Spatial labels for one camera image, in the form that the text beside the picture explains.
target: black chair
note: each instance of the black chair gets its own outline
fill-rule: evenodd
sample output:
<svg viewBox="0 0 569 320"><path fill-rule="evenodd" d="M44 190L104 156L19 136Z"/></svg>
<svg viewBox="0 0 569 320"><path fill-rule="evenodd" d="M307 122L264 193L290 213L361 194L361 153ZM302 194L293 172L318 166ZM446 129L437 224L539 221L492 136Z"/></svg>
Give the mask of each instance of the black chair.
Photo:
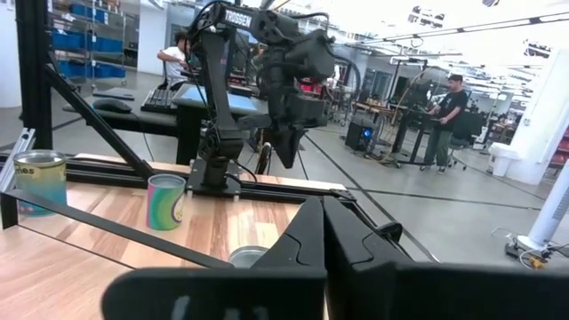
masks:
<svg viewBox="0 0 569 320"><path fill-rule="evenodd" d="M449 141L448 148L451 153L448 156L449 168L456 164L462 164L462 170L466 170L468 165L454 156L454 151L460 151L470 148L473 142L473 136L480 135L484 125L484 119L480 114L471 112L462 112L454 125L453 135Z"/></svg>
<svg viewBox="0 0 569 320"><path fill-rule="evenodd" d="M166 74L166 62L162 61L162 83L158 85L158 90L168 89L168 75Z"/></svg>

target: concrete floor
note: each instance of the concrete floor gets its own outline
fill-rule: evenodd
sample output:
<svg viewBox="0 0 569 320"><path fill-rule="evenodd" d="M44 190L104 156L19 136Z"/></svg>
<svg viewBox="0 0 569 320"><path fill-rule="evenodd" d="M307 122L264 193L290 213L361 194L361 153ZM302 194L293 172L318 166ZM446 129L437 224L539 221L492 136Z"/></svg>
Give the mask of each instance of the concrete floor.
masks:
<svg viewBox="0 0 569 320"><path fill-rule="evenodd" d="M130 74L127 87L147 92L160 81L158 76ZM79 121L77 114L61 111L64 104L61 97L53 94L52 100L53 138L57 150L69 154L116 155L93 128ZM19 112L0 109L0 150L10 148L17 138L21 130L17 120ZM420 172L412 165L390 168L354 155L339 138L345 131L346 128L330 124L311 130L303 138L301 143L306 150L301 152L301 158L308 179L345 185L378 224L401 222L405 227L403 246L416 260L521 268L517 261L503 253L507 232L496 236L491 233L495 228L506 228L526 234L549 193L550 182L545 180L540 186L526 186L494 178L485 173L487 157L470 150L458 155L469 165L466 171L457 168L438 175L434 171ZM142 134L118 134L141 157L150 160ZM174 162L176 139L149 134L146 137L156 161ZM423 139L420 155L426 139ZM412 149L413 140L410 132L404 148ZM251 154L245 146L241 163L246 163ZM286 170L276 156L273 160L271 175L306 179L298 158L291 170ZM255 163L254 156L248 167L253 168ZM562 222L554 240L569 243L568 219Z"/></svg>

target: cylindrical container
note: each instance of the cylindrical container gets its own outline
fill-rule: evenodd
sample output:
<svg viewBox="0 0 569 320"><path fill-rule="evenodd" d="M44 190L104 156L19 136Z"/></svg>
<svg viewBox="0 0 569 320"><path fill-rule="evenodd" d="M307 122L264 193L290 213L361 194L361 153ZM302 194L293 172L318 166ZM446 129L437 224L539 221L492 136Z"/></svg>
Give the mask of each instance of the cylindrical container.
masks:
<svg viewBox="0 0 569 320"><path fill-rule="evenodd" d="M173 174L148 179L146 224L155 230L172 230L181 224L186 181Z"/></svg>
<svg viewBox="0 0 569 320"><path fill-rule="evenodd" d="M267 250L257 245L242 246L229 255L229 263L235 268L250 268Z"/></svg>
<svg viewBox="0 0 569 320"><path fill-rule="evenodd" d="M42 196L58 204L67 204L68 189L65 156L53 150L29 150L14 156L16 188ZM19 201L18 211L28 216L43 216L52 212Z"/></svg>

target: workbench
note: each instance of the workbench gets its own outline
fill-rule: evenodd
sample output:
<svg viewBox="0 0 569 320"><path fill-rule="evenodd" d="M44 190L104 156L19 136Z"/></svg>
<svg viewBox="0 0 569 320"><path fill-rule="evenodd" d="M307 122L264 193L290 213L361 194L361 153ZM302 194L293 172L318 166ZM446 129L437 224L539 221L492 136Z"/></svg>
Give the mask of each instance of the workbench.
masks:
<svg viewBox="0 0 569 320"><path fill-rule="evenodd" d="M111 156L76 157L122 162ZM177 164L150 163L173 172ZM251 179L247 174L242 179ZM261 182L345 189L319 181L258 176ZM146 227L146 190L69 183L68 204L221 260L244 245L271 247L294 218L298 204L186 197L181 225ZM134 243L61 215L20 217L0 231L0 319L100 319L100 297L117 276L133 268L190 267L191 262Z"/></svg>

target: trash can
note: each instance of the trash can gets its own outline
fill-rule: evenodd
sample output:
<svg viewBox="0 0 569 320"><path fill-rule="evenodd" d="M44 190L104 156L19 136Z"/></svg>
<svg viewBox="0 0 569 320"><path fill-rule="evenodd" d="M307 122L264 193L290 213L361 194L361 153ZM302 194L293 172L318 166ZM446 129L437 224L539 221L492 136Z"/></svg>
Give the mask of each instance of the trash can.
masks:
<svg viewBox="0 0 569 320"><path fill-rule="evenodd" d="M487 171L497 177L505 176L512 160L520 159L515 149L503 143L493 143L488 148L488 152L490 152L490 157Z"/></svg>

